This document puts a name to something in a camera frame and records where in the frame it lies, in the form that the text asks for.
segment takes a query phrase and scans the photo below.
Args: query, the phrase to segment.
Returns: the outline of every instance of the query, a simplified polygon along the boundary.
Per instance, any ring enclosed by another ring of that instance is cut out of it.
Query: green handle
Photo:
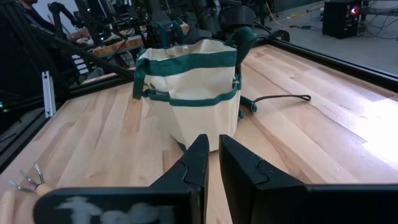
[[[132,97],[140,100],[142,96],[142,89],[144,88],[145,81],[145,67],[148,59],[142,58],[137,60],[136,72],[134,73],[134,84],[132,85]]]
[[[236,57],[236,66],[240,65],[246,55],[249,53],[251,47],[257,40],[257,36],[253,33],[250,27],[242,27],[233,32],[233,34],[226,41],[226,45],[238,46],[238,55]]]
[[[182,40],[184,39],[184,32],[182,31],[182,28],[177,21],[172,22],[172,29],[177,35],[177,43],[182,44]]]

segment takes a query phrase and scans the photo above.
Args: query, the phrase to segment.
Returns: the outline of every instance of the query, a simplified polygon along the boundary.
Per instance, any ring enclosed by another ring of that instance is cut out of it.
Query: canvas tool bag
[[[199,134],[207,134],[210,150],[217,150],[220,134],[235,133],[242,87],[237,67],[255,41],[252,30],[243,27],[226,42],[202,39],[146,49],[136,63],[133,97],[143,96],[155,108],[183,151]]]

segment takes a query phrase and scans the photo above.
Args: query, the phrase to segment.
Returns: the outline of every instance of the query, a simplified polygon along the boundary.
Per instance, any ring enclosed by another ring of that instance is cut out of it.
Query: green trim
[[[155,90],[146,90],[142,95],[148,96],[154,101],[168,102],[171,106],[191,106],[191,107],[201,107],[201,106],[214,106],[219,102],[227,101],[236,95],[236,92],[240,90],[241,77],[239,76],[239,82],[233,84],[233,89],[229,93],[222,93],[215,98],[204,99],[204,100],[180,100],[173,99],[169,94],[157,94]]]
[[[143,61],[140,60],[136,62],[136,72],[134,74],[134,83],[132,84],[132,97],[136,100],[141,99],[142,90],[144,89],[145,73],[143,69],[138,69],[142,66],[142,63]]]
[[[160,40],[162,43],[162,47],[164,49],[167,49],[170,47],[170,42],[169,42],[169,38],[167,38],[167,34],[166,34],[166,30],[164,28],[164,26],[159,23],[159,22],[155,22],[156,26],[157,26],[157,31],[159,32],[160,35]]]
[[[182,28],[177,21],[172,21],[172,29],[177,35],[177,43],[182,44],[184,40],[184,32],[182,31]]]
[[[167,60],[137,60],[137,69],[145,75],[167,77],[179,75],[196,68],[235,67],[236,52],[218,52],[213,54],[188,54]]]

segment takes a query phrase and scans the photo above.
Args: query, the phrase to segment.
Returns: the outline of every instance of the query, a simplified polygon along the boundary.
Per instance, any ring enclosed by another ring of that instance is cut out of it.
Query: desk
[[[189,31],[189,25],[186,23],[181,24],[182,31],[186,34]],[[123,30],[121,33],[126,34],[128,30]],[[117,35],[112,34],[107,40],[112,40],[118,38]],[[134,37],[130,37],[129,40],[124,41],[121,40],[113,45],[105,46],[105,47],[97,47],[93,50],[93,53],[99,57],[112,57],[113,53],[119,49],[119,52],[125,52],[128,50],[136,49],[142,47],[142,39],[141,36],[136,35]]]
[[[136,69],[135,67],[128,68],[128,70],[135,70],[135,69]],[[112,77],[114,75],[116,75],[116,73],[110,73],[110,74],[102,75],[100,77],[91,78],[91,79],[85,80],[82,84],[91,83],[91,82],[97,81],[97,80],[102,80],[105,78]]]
[[[242,64],[242,95],[309,94],[263,100],[245,111],[234,138],[306,183],[398,181],[398,95],[275,47],[252,49]],[[67,101],[0,175],[29,186],[37,161],[48,184],[60,187],[148,186],[182,155],[159,128],[132,83]],[[207,223],[231,223],[218,151],[209,158]],[[16,193],[15,224],[32,223],[37,196]]]

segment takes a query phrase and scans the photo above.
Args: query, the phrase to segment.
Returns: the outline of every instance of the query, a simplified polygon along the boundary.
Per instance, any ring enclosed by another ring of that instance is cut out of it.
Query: wall
[[[51,2],[54,2],[54,0],[38,0],[38,3],[33,5],[36,11],[47,21],[50,21],[48,15],[50,15],[52,20],[52,14],[47,7],[47,4]],[[71,13],[78,10],[74,0],[57,0],[57,2],[64,4]],[[70,23],[69,19],[67,19],[62,13],[61,21],[69,32],[74,32],[76,30],[76,28]]]

